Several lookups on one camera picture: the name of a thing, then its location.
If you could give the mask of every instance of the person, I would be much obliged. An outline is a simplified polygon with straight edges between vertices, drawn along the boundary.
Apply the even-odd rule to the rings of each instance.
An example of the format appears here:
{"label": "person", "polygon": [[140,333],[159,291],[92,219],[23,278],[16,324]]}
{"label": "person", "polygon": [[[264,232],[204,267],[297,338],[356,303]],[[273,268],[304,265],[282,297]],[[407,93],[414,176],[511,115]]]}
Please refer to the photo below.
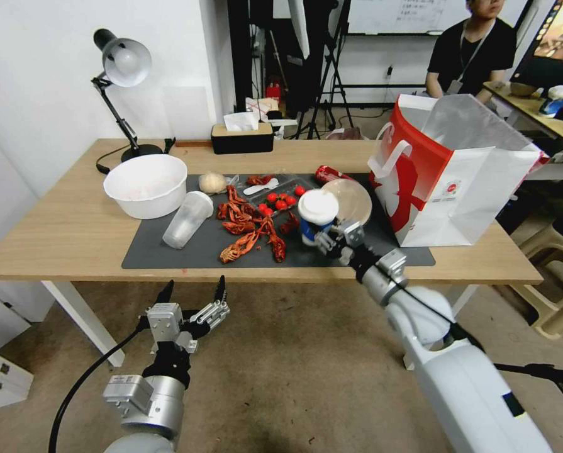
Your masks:
{"label": "person", "polygon": [[497,15],[504,0],[467,0],[469,19],[448,28],[437,39],[426,75],[433,98],[470,93],[486,104],[486,81],[500,81],[514,64],[516,32]]}

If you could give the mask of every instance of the white paper bag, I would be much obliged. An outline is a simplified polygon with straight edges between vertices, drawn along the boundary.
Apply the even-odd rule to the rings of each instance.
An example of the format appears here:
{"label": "white paper bag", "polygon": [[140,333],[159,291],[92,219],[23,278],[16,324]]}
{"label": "white paper bag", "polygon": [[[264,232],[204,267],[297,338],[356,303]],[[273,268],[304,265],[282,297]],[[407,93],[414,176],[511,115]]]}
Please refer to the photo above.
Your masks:
{"label": "white paper bag", "polygon": [[470,94],[402,94],[378,138],[368,164],[402,247],[474,244],[547,158]]}

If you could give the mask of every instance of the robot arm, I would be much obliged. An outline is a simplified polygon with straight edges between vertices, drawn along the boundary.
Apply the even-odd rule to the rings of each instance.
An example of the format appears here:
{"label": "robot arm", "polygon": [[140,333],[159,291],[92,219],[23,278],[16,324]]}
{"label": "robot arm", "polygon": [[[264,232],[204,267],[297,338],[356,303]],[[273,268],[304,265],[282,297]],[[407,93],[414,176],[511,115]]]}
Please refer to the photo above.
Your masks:
{"label": "robot arm", "polygon": [[112,376],[103,398],[120,413],[121,424],[134,431],[113,442],[106,453],[166,453],[176,450],[189,387],[190,358],[198,339],[207,335],[229,314],[225,278],[222,276],[215,300],[185,320],[177,303],[169,303],[172,281],[147,310],[153,341],[153,364],[139,374]]}
{"label": "robot arm", "polygon": [[[421,286],[406,290],[405,255],[392,250],[380,257],[364,239],[357,222],[332,226],[315,242],[326,256],[355,269],[357,280],[385,309],[455,451],[551,452],[482,347],[455,322],[445,297]],[[440,340],[441,349],[429,350]]]}

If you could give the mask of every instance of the gray table mat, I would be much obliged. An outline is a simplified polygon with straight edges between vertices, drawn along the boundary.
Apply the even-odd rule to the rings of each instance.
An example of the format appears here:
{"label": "gray table mat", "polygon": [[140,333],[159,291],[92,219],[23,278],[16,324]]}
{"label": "gray table mat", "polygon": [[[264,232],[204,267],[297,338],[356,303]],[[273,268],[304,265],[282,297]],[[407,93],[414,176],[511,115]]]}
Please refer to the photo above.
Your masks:
{"label": "gray table mat", "polygon": [[[240,181],[245,181],[248,175],[240,175]],[[298,175],[305,181],[312,182],[314,187],[319,184],[311,174]],[[376,195],[371,191],[367,182],[367,174],[351,175],[370,192],[373,200],[371,219],[365,226],[366,242],[374,251],[384,255],[398,247],[394,234],[388,223],[386,214]],[[199,190],[198,175],[189,175],[187,191]],[[216,219],[216,207],[227,201],[227,195],[219,194],[213,197],[215,215],[208,218],[199,227],[191,240],[182,250],[176,250],[164,243],[162,236],[176,212],[157,219],[143,220],[138,227],[126,257],[122,262],[124,269],[203,269],[217,267],[340,267],[337,260],[325,258],[316,248],[302,244],[300,235],[284,237],[287,245],[286,259],[277,263],[273,259],[267,237],[261,237],[257,245],[238,260],[222,264],[218,258],[220,252],[233,243],[239,236],[228,233]],[[276,219],[276,226],[287,220],[286,215]],[[434,266],[435,261],[428,247],[406,247],[402,251],[407,255],[407,266]]]}

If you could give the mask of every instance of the plastic spoon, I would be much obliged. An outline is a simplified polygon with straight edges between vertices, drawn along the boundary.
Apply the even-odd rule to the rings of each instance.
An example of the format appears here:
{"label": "plastic spoon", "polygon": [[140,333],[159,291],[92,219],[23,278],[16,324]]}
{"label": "plastic spoon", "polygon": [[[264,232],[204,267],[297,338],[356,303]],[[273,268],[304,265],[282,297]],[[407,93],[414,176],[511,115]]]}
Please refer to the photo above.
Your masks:
{"label": "plastic spoon", "polygon": [[277,178],[271,178],[271,180],[269,182],[267,182],[266,184],[248,187],[247,189],[245,189],[243,191],[243,194],[244,195],[253,195],[256,192],[260,192],[261,190],[264,190],[264,189],[272,189],[273,187],[277,187],[278,185],[279,185],[279,181],[277,180]]}

